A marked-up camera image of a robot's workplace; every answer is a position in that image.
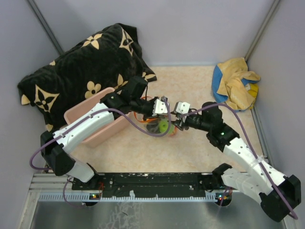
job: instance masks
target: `robotic hand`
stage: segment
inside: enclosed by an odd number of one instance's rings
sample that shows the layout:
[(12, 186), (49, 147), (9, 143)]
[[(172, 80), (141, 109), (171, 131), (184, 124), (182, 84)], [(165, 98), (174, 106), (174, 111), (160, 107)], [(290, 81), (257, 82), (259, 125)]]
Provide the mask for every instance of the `robotic hand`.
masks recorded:
[[(83, 139), (130, 111), (144, 115), (144, 119), (167, 115), (169, 106), (165, 97), (155, 97), (149, 101), (141, 99), (146, 87), (147, 82), (143, 78), (133, 77), (120, 94), (107, 94), (74, 123), (53, 134), (44, 132), (41, 135), (41, 145), (53, 142), (41, 154), (55, 175), (66, 174), (86, 183), (88, 187), (96, 187), (100, 181), (98, 173), (89, 164), (73, 158), (70, 153)], [(252, 146), (249, 144), (250, 150), (239, 134), (223, 122), (218, 104), (207, 102), (200, 110), (202, 114), (197, 114), (199, 110), (191, 112), (189, 103), (178, 102), (172, 113), (176, 115), (176, 120), (172, 123), (180, 130), (190, 127), (206, 131), (213, 146), (233, 158), (248, 172), (240, 173), (230, 165), (222, 164), (213, 171), (214, 182), (248, 195), (260, 203), (264, 212), (275, 221), (281, 221), (293, 212), (301, 202), (299, 179), (294, 175), (286, 177), (263, 158), (255, 156)]]

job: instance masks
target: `pink tray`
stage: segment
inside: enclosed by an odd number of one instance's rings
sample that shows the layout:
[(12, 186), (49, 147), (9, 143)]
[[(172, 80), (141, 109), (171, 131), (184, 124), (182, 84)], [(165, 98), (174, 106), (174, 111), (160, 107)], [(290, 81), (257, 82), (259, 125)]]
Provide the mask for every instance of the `pink tray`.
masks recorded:
[[(111, 92), (114, 92), (114, 88), (107, 87), (106, 89), (102, 90), (101, 92), (98, 92), (89, 99), (86, 99), (85, 101), (82, 101), (81, 103), (67, 110), (64, 114), (64, 118), (67, 124), (73, 123), (75, 120), (86, 114), (100, 101), (101, 98)], [(83, 140), (82, 143), (91, 148), (95, 148), (100, 143), (106, 141), (108, 138), (115, 135), (117, 132), (126, 128), (128, 124), (129, 122), (121, 116), (112, 123), (108, 124), (107, 126), (104, 126), (101, 129), (97, 130), (91, 136)]]

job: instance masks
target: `green object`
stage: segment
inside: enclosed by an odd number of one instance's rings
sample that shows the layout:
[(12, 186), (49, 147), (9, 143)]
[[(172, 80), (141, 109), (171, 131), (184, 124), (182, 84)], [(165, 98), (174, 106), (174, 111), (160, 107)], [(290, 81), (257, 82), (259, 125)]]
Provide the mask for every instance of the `green object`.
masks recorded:
[[(168, 128), (168, 119), (162, 119), (160, 122), (159, 122), (159, 130), (160, 130), (160, 133), (163, 134), (165, 133), (165, 131), (167, 130)], [(168, 134), (171, 134), (173, 131), (175, 130), (175, 126), (173, 124), (171, 124), (171, 128), (170, 128), (170, 131), (168, 132)]]

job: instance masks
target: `gray floor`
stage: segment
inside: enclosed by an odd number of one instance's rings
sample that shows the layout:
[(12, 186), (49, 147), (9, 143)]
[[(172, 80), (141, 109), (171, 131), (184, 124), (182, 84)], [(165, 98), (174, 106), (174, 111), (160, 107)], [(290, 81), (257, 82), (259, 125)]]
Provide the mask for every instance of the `gray floor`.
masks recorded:
[(282, 229), (241, 193), (221, 208), (215, 203), (103, 202), (78, 209), (64, 202), (39, 202), (31, 229)]

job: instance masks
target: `black pillow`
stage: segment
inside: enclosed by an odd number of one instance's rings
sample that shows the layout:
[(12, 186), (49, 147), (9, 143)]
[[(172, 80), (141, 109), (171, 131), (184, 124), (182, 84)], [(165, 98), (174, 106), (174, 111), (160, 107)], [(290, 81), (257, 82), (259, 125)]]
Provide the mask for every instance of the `black pillow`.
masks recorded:
[(115, 24), (78, 43), (18, 84), (21, 104), (37, 106), (47, 129), (66, 124), (64, 113), (106, 87), (115, 89), (140, 75), (157, 80), (142, 59), (135, 27)]

